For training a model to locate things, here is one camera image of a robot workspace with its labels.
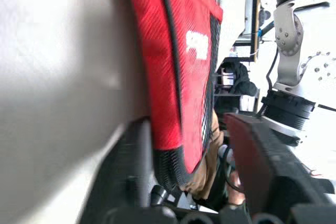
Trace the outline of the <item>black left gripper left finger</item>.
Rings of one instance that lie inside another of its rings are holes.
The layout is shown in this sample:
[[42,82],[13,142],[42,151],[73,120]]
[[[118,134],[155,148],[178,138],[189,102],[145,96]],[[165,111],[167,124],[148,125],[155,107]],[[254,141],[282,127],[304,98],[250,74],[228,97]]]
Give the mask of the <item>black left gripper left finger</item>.
[[148,117],[131,122],[103,159],[79,223],[142,223],[148,209],[152,172]]

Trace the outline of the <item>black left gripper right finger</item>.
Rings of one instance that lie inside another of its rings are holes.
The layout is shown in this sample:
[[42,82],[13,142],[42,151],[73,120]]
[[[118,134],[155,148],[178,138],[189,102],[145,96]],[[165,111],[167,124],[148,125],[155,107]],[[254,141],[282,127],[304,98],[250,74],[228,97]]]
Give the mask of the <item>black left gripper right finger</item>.
[[251,125],[254,223],[335,223],[335,205],[322,187],[262,123]]

